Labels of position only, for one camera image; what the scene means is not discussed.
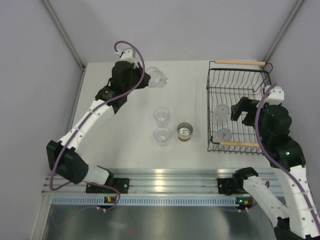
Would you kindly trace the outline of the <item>black wire dish rack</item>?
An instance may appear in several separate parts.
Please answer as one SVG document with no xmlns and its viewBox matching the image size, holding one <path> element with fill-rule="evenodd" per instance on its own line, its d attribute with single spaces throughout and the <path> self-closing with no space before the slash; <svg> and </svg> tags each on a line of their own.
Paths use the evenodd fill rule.
<svg viewBox="0 0 320 240">
<path fill-rule="evenodd" d="M 261 155 L 258 140 L 275 157 L 291 158 L 300 147 L 290 136 L 292 123 L 281 103 L 266 100 L 259 114 L 260 137 L 255 133 L 258 105 L 271 85 L 264 67 L 217 66 L 209 62 L 207 92 L 207 150 L 218 153 Z"/>
</svg>

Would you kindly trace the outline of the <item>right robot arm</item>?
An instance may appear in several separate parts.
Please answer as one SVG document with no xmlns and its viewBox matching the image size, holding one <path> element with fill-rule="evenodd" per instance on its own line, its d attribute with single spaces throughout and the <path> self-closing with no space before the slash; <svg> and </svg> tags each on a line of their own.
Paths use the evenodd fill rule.
<svg viewBox="0 0 320 240">
<path fill-rule="evenodd" d="M 262 152 L 270 163 L 282 188 L 286 204 L 282 204 L 252 168 L 236 170 L 233 186 L 250 194 L 274 229 L 278 240 L 318 240 L 320 217 L 313 203 L 306 176 L 306 160 L 301 146 L 290 136 L 292 118 L 281 104 L 265 103 L 259 113 L 258 133 Z"/>
</svg>

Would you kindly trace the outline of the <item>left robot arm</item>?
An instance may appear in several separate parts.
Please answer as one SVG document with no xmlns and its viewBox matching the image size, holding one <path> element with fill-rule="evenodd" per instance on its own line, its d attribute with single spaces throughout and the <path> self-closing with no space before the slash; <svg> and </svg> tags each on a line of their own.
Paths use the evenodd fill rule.
<svg viewBox="0 0 320 240">
<path fill-rule="evenodd" d="M 107 85 L 101 88 L 83 117 L 58 141 L 46 146 L 48 165 L 53 175 L 70 184 L 94 183 L 103 193 L 114 188 L 113 174 L 108 169 L 88 164 L 82 157 L 99 128 L 127 102 L 128 95 L 149 85 L 145 62 L 119 60 L 114 64 Z"/>
</svg>

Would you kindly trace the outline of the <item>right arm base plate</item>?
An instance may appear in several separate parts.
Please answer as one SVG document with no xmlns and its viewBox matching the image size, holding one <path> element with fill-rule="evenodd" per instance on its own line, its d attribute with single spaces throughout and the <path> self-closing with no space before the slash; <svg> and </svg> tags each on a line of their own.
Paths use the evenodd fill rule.
<svg viewBox="0 0 320 240">
<path fill-rule="evenodd" d="M 237 187 L 232 178 L 218 178 L 217 186 L 218 193 L 222 195 L 230 196 L 236 194 L 247 194 L 246 191 Z"/>
</svg>

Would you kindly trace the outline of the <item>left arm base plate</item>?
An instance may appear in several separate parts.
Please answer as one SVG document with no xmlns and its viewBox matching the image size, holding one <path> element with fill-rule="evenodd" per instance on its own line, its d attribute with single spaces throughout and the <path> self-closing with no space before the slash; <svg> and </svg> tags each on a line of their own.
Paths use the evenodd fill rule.
<svg viewBox="0 0 320 240">
<path fill-rule="evenodd" d="M 129 178 L 113 178 L 109 183 L 106 184 L 109 187 L 116 189 L 121 194 L 127 194 L 130 186 L 130 179 Z M 114 190 L 96 186 L 93 184 L 86 184 L 85 192 L 87 194 L 109 194 L 115 193 Z"/>
</svg>

